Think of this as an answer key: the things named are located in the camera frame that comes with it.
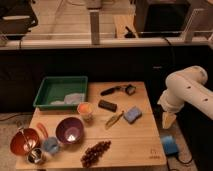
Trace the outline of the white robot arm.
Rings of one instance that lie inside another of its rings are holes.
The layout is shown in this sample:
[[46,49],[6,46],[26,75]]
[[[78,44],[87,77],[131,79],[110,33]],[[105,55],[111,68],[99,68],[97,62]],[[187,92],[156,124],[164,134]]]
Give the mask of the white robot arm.
[[213,92],[204,87],[208,80],[205,69],[191,66],[173,72],[165,79],[166,89],[157,104],[164,110],[162,127],[168,129],[176,120],[176,114],[189,103],[213,120]]

